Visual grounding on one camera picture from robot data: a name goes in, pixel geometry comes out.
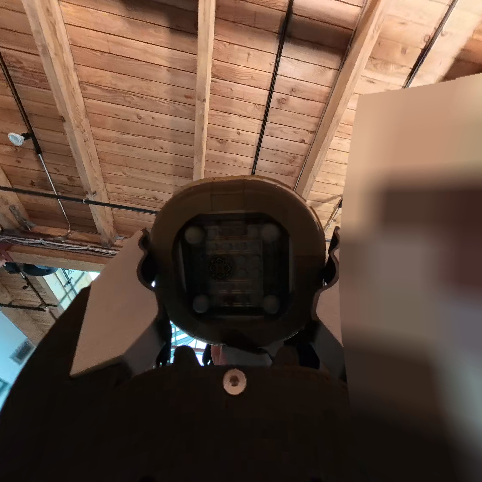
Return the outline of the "black ceiling pipe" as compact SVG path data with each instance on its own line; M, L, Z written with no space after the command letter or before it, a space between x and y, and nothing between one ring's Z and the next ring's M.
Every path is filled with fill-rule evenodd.
M47 192L13 188L13 187L8 187L8 186L1 186L1 192L9 192L9 193L12 193L12 194L22 194L22 195L25 195L25 196L28 195L28 196L38 197L38 198L46 198L46 199L52 199L52 200L56 200L56 201L66 201L66 202L72 202L72 203L77 203L77 204L86 204L86 205L95 206L95 207L112 208L112 209L132 212L132 213L149 214L149 215L153 215L153 216L158 215L159 212L160 212L158 210L153 210L153 209L148 209L148 208L140 208L140 207L127 206L127 205L124 205L124 204L94 201L94 200L88 199L87 197L78 198L78 197L73 197L73 196L51 194L51 193L47 193Z

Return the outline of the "round tan brick-built model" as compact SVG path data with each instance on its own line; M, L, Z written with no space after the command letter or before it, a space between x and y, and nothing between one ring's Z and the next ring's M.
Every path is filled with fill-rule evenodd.
M320 221L288 186L206 178L165 204L150 232L159 304L210 345L261 353L312 319L327 284Z

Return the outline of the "window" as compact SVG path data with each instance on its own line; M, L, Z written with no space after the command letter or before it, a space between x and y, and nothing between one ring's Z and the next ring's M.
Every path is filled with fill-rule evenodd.
M64 312L81 292L99 276L100 272L57 268L44 279L56 299L60 313Z

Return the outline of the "black ceiling track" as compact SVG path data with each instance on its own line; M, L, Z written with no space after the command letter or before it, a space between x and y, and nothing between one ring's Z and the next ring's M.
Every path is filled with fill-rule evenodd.
M440 22L438 23L438 25L435 28L435 30L433 31L433 33L430 35L428 41L425 43L425 46L422 48L422 50L421 50L420 54L418 55L415 63L413 64L404 84L401 87L402 89L409 88L412 85L413 81L415 80L415 78L419 74L420 69L422 68L423 64L425 63L431 49L433 48L433 46L435 45L438 37L442 33L442 31L445 27L445 24L449 20L451 14L452 14L453 10L455 9L455 7L457 6L458 2L459 1L451 1L449 3L443 17L441 18Z
M278 48L277 48L276 55L275 55L273 72L272 72L270 85L269 85L269 89L268 89L267 102L266 102L266 105L265 105L265 110L264 110L264 114L263 114L263 117L262 117L262 123L261 123L261 127L260 127L260 132L259 132L259 136L258 136L258 140L257 140L257 144L256 144L256 150L255 150L253 165L252 165L252 168L251 168L251 175L256 174L257 163L258 163L259 155L260 155L260 152L261 152L262 143L263 143L263 139L264 139L264 135L265 135L265 130L266 130L267 122L268 122L269 111L270 111L271 102L272 102L272 99L273 99L274 88L275 88L275 85L276 85L280 61L281 61L281 58L282 58L282 52L283 52L286 37L287 37L289 23L290 23L290 20L292 18L293 3L294 3L294 1L288 1L286 14L285 14L284 20L281 24L281 28L280 28L279 35L278 35Z

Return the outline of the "grey metal conduit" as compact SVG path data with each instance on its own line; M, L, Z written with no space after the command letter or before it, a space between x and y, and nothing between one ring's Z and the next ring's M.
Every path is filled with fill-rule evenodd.
M40 152L37 152L37 151L36 151L36 155L37 155L37 157L39 158L39 161L40 161L40 163L41 163L41 165L42 165L42 168L43 168L43 170L44 170L44 172L45 172L45 174L46 174L46 176L47 176L47 179L48 179L48 182L49 182L49 184L50 184L50 186L51 186L51 189L52 189L52 191L53 191L53 194L55 195L55 198L56 198L56 200L57 200L57 202L58 202L58 204L59 204L59 206L60 206L60 209L61 209L61 212L62 212L62 214L63 214L63 216L64 216L64 219L65 219L65 221L66 221L66 223L67 223L66 237L68 237L68 236L70 235L70 233L71 233L71 224L70 224L69 218L68 218L68 216L67 216L67 213L66 213L66 211L65 211L63 202L62 202L62 200L59 198L59 194L58 194L57 189L56 189L56 187L55 187L55 184L54 184L54 182L53 182L53 180L52 180L52 178L51 178L50 172L49 172L49 170L48 170L48 168L47 168L47 166L46 166L46 164L45 164L45 160L44 160L44 158L43 158L43 155L42 155L41 151L40 151Z

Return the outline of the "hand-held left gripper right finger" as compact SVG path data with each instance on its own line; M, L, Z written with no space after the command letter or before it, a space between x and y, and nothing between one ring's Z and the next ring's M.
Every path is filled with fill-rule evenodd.
M346 363L340 315L339 248L340 228L335 227L322 272L322 287L316 293L313 305L313 315L317 322L313 347L320 362L320 370L345 381Z

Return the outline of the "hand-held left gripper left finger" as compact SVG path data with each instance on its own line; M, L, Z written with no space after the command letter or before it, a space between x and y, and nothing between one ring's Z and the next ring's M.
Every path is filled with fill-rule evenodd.
M149 232L137 231L91 283L71 377L117 364L133 376L154 367L167 322L152 286L149 245Z

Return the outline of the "white wall vent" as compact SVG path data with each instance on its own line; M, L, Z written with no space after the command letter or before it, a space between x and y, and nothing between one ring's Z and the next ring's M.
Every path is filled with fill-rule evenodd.
M36 346L29 339L25 339L10 355L10 360L17 365L23 365L34 352L35 348Z

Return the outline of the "short black pipe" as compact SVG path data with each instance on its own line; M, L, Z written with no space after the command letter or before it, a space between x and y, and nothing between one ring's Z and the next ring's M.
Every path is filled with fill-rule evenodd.
M11 309L11 310L27 310L27 311L36 311L36 312L46 312L50 308L48 305L39 305L39 306L27 306L27 305L17 305L13 302L9 303L0 303L1 308Z

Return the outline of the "white ceiling spotlight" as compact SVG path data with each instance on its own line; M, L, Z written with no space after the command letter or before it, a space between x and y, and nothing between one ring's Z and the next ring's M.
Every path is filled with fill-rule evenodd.
M25 132L25 133L14 133L14 132L9 132L7 134L8 140L16 147L21 147L24 145L26 141L32 141L33 143L33 148L34 151L37 155L42 155L42 150L39 145L39 142L36 138L36 136L33 133L30 132Z

